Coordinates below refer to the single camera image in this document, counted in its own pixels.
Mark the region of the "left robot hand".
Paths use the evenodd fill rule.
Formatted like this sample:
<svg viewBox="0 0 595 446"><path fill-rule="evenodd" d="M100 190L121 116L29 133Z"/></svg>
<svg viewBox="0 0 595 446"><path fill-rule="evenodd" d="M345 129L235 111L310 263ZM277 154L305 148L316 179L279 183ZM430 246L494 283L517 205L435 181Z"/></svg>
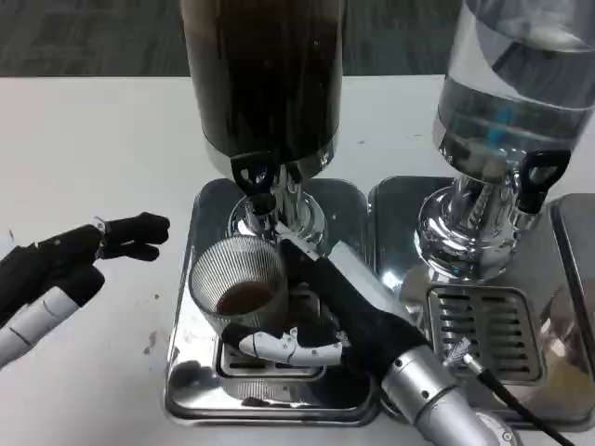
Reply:
<svg viewBox="0 0 595 446"><path fill-rule="evenodd" d="M170 220L143 212L96 217L78 228L1 252L1 366L20 359L101 290L99 260L153 262L169 238Z"/></svg>

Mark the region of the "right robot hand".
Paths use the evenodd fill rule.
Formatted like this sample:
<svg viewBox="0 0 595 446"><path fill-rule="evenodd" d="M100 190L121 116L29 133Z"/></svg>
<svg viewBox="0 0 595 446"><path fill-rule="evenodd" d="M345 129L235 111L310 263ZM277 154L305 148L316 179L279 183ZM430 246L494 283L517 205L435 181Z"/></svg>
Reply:
<svg viewBox="0 0 595 446"><path fill-rule="evenodd" d="M286 265L319 297L347 339L308 325L232 323L223 329L222 342L245 355L297 367L334 366L354 358L376 378L394 363L404 363L407 353L432 353L406 308L344 242L336 243L328 256L316 255L293 236L285 237L280 248Z"/></svg>

